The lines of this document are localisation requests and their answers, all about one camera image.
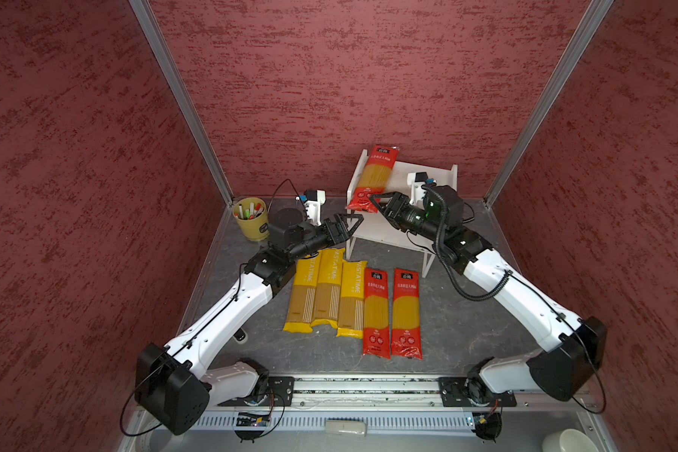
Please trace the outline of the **red pasta package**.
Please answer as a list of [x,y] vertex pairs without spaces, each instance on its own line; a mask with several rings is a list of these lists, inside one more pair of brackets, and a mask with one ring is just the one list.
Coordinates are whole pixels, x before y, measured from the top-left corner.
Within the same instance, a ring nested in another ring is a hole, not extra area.
[[422,360],[419,274],[395,269],[393,296],[391,353]]
[[370,196],[384,193],[392,175],[399,150],[395,147],[375,145],[368,154],[365,167],[354,189],[348,209],[377,213],[378,208],[371,203]]
[[378,269],[365,270],[365,307],[363,307],[363,354],[389,360],[388,275]]

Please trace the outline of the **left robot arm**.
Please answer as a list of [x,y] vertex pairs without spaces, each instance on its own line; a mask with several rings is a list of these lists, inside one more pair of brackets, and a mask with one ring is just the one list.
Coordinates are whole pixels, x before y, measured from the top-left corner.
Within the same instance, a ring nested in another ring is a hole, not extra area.
[[361,214],[337,214],[314,226],[297,209],[279,211],[269,224],[269,244],[240,265],[226,294],[164,346],[151,343],[141,350],[131,399],[179,436],[208,406],[251,395],[260,379],[258,367],[238,362],[212,371],[211,363],[244,323],[291,281],[299,260],[349,241],[362,223]]

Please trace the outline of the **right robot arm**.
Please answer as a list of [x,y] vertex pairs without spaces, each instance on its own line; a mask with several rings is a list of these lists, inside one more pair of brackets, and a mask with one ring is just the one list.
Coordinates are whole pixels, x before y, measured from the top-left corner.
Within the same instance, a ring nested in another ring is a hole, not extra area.
[[420,207],[400,192],[373,194],[369,200],[395,229],[431,242],[437,261],[467,301],[497,301],[535,339],[538,351],[506,359],[486,359],[467,375],[463,393],[476,406],[500,395],[542,391],[566,402],[598,375],[605,353],[606,325],[581,318],[553,301],[514,269],[479,233],[469,229],[464,202],[451,186],[424,184]]

